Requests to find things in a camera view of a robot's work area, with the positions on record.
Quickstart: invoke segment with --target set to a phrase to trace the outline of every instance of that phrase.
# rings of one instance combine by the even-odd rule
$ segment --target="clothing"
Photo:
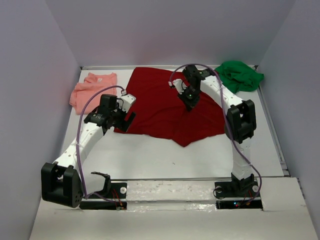
[[[111,73],[109,75],[95,75],[89,72],[88,76],[84,79],[83,83],[78,82],[71,93],[70,105],[74,107],[77,115],[81,114],[87,101],[98,91],[117,85],[117,75]],[[117,95],[116,88],[111,88],[98,94],[87,106],[84,113],[90,113],[100,103],[102,94]]]
[[[136,117],[127,133],[172,139],[183,147],[206,137],[223,134],[222,109],[202,92],[197,106],[188,112],[177,97],[178,92],[168,85],[171,73],[150,67],[134,69],[126,92],[136,97],[129,111],[129,114],[135,112]],[[173,79],[184,79],[184,76],[177,72]]]
[[[234,94],[256,90],[265,77],[241,61],[225,61],[215,70],[219,73],[223,85]]]

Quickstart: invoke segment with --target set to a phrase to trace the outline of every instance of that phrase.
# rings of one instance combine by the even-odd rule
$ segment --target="white table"
[[[97,75],[114,72],[118,85],[125,88],[133,69],[83,70],[79,82],[83,82],[89,72]],[[282,177],[279,156],[257,91],[237,95],[255,103],[257,129],[251,145],[253,165],[264,177]],[[75,138],[78,121],[79,116],[72,109],[63,151]],[[232,167],[231,143],[224,134],[181,147],[172,140],[114,133],[110,129],[92,149],[83,170],[88,177],[91,172],[98,171],[108,173],[112,179],[201,179],[229,178]]]
[[[317,240],[295,178],[263,178],[263,211],[216,210],[213,186],[210,180],[129,181],[122,211],[42,200],[30,240]]]

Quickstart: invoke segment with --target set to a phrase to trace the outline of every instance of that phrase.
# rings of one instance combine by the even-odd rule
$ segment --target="gray wall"
[[[294,0],[46,0],[81,66],[260,63]]]
[[[79,66],[44,0],[0,1],[0,239],[27,240]]]
[[[262,90],[320,237],[320,0],[298,0],[266,52]]]

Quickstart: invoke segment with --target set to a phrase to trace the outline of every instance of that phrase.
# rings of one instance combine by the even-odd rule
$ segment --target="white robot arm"
[[[251,137],[256,129],[255,105],[251,100],[244,101],[233,94],[226,87],[223,87],[223,98],[221,98],[220,84],[217,77],[208,69],[198,70],[196,66],[187,66],[182,71],[185,79],[188,81],[187,86],[183,80],[176,79],[169,85],[176,88],[178,97],[183,101],[188,111],[191,111],[200,99],[200,92],[206,93],[220,107],[226,108],[226,118],[230,124],[233,141],[238,150],[249,160]],[[244,192],[250,190],[254,185],[254,175],[251,166],[238,153],[232,143],[233,168],[231,173],[231,182],[219,182],[221,197],[238,197],[243,196]]]
[[[42,198],[75,208],[80,204],[84,190],[79,177],[76,146],[79,146],[81,165],[86,160],[94,145],[111,127],[126,132],[135,118],[131,113],[125,120],[136,98],[130,94],[119,98],[115,95],[103,94],[99,106],[84,120],[80,131],[79,142],[76,138],[70,146],[53,163],[45,163],[41,169]],[[111,179],[108,174],[92,172],[94,185],[87,188],[89,193],[110,189]]]

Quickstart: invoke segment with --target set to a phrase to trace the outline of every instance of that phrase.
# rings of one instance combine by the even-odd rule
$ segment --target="red cloth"
[[[219,105],[202,92],[196,107],[188,112],[177,97],[177,90],[168,85],[171,73],[151,67],[134,69],[126,92],[136,97],[130,109],[136,117],[127,133],[172,139],[183,147],[206,137],[224,134],[225,122]],[[184,76],[177,72],[174,79],[184,79]]]

